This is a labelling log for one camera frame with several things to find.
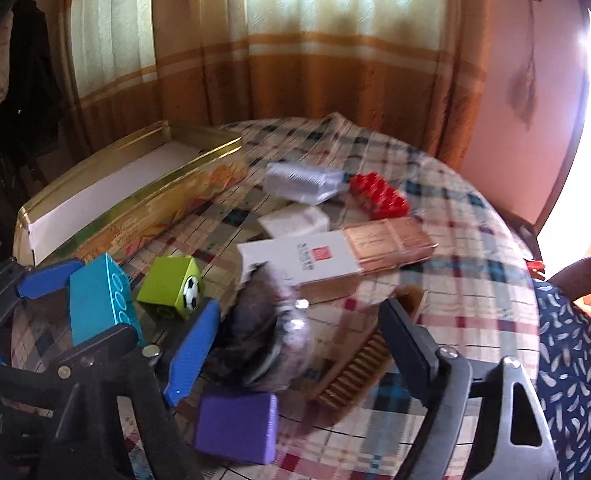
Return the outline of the teal toy building block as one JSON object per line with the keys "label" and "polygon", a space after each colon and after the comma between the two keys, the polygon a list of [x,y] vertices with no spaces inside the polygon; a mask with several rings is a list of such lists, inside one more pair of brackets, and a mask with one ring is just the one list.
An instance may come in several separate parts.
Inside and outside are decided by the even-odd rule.
{"label": "teal toy building block", "polygon": [[120,323],[132,325],[144,345],[129,278],[110,255],[100,255],[70,276],[68,307],[74,346]]}

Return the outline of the green soccer ball block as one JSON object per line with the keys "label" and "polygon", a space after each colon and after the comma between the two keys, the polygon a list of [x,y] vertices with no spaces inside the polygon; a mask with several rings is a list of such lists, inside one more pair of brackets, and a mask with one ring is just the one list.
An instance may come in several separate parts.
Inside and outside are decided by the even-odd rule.
{"label": "green soccer ball block", "polygon": [[195,258],[156,257],[142,281],[137,301],[152,318],[187,321],[199,306],[203,291]]}

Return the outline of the purple rectangular block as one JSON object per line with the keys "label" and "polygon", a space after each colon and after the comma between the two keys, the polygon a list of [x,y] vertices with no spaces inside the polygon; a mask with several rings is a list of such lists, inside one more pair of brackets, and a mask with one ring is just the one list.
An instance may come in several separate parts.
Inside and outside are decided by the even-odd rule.
{"label": "purple rectangular block", "polygon": [[270,392],[207,385],[199,404],[193,445],[238,463],[266,465],[276,458],[278,398]]}

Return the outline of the white box red logo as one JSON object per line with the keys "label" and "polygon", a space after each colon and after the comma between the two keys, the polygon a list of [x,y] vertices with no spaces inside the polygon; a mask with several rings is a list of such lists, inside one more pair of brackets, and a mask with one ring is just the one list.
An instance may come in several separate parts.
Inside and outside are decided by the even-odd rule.
{"label": "white box red logo", "polygon": [[258,266],[270,263],[292,286],[338,285],[342,280],[356,287],[361,265],[340,231],[282,236],[237,245],[239,283],[248,281]]}

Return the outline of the red toy building block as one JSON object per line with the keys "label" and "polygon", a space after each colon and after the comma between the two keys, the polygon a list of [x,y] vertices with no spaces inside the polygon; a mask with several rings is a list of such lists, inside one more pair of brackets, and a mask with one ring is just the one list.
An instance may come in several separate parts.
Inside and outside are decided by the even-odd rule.
{"label": "red toy building block", "polygon": [[355,174],[349,190],[370,220],[404,218],[410,214],[404,195],[376,172]]}

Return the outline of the white charger adapter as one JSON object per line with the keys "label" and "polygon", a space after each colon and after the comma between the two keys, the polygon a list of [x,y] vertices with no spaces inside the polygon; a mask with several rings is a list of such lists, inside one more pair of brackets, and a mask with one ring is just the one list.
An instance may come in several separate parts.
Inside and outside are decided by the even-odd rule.
{"label": "white charger adapter", "polygon": [[290,204],[258,218],[258,224],[271,238],[324,233],[330,219],[317,206]]}

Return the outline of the clear plastic case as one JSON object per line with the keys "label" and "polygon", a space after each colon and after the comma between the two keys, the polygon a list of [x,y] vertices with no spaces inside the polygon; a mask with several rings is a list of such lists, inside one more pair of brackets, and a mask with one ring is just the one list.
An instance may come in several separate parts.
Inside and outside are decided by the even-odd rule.
{"label": "clear plastic case", "polygon": [[263,179],[265,193],[309,206],[324,203],[345,189],[342,171],[296,162],[270,162]]}

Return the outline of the copper rose gift box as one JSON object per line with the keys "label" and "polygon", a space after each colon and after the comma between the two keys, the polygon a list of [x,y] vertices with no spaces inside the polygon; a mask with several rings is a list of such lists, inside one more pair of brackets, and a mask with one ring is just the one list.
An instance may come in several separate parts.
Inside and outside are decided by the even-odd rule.
{"label": "copper rose gift box", "polygon": [[344,226],[342,233],[364,274],[428,260],[439,246],[423,231],[421,224],[410,217]]}

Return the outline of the plaid tablecloth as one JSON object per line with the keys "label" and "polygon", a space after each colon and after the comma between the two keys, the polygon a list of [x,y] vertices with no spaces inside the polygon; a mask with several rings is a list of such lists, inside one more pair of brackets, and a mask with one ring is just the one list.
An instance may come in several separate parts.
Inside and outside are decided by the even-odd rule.
{"label": "plaid tablecloth", "polygon": [[281,207],[265,194],[270,162],[299,160],[346,174],[376,172],[397,186],[437,243],[425,262],[368,276],[346,298],[316,304],[311,318],[316,354],[305,375],[279,398],[276,459],[238,465],[202,456],[207,479],[388,479],[394,476],[425,411],[389,370],[361,405],[334,425],[306,401],[307,390],[361,338],[379,302],[397,285],[425,292],[420,322],[441,344],[495,362],[516,356],[530,377],[538,367],[537,305],[520,245],[492,205],[454,170],[412,146],[359,127],[339,114],[321,119],[238,122],[248,173],[238,184],[196,205],[181,222],[150,240],[124,268],[139,284],[158,256],[190,255],[207,293],[224,306],[237,292],[237,247],[260,236],[258,219]]}

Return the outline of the gold metal tin box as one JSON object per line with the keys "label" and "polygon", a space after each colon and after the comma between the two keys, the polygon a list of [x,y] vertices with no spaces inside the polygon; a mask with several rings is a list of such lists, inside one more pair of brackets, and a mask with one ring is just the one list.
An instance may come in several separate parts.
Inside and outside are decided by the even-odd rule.
{"label": "gold metal tin box", "polygon": [[154,122],[31,198],[18,212],[14,258],[22,266],[46,266],[107,252],[125,261],[247,171],[239,133]]}

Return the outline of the blue feather pattern cushion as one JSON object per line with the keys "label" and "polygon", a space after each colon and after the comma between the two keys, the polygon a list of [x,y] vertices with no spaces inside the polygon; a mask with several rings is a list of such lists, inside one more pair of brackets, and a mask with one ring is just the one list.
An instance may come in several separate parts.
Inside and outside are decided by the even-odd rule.
{"label": "blue feather pattern cushion", "polygon": [[559,287],[533,284],[539,315],[536,391],[560,475],[580,479],[591,468],[591,316]]}

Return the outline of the black hanging coat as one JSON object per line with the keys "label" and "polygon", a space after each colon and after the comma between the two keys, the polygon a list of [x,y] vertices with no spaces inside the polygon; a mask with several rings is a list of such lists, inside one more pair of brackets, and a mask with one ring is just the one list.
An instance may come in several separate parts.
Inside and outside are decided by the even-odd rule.
{"label": "black hanging coat", "polygon": [[37,157],[58,147],[61,92],[45,13],[34,0],[16,0],[12,11],[9,88],[0,104],[1,145],[22,158]]}

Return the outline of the brown wooden chair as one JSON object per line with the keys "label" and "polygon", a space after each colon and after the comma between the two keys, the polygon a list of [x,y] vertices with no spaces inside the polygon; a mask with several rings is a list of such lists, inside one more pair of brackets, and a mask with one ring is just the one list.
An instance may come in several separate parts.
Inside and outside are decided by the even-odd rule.
{"label": "brown wooden chair", "polygon": [[577,260],[547,280],[571,301],[591,295],[591,255]]}

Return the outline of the orange cream striped curtain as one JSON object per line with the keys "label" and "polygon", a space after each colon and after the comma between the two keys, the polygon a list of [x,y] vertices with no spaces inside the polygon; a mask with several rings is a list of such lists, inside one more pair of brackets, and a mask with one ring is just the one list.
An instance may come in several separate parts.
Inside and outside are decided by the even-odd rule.
{"label": "orange cream striped curtain", "polygon": [[486,79],[489,0],[62,0],[75,159],[160,119],[321,118],[458,168]]}

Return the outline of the hanging tassel wall ornament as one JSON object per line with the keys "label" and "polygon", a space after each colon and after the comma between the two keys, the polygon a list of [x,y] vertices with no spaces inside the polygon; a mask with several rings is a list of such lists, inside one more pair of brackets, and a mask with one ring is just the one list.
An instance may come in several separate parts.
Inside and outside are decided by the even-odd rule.
{"label": "hanging tassel wall ornament", "polygon": [[527,0],[527,62],[513,77],[509,92],[509,104],[513,114],[527,131],[533,126],[537,110],[534,5],[541,1]]}

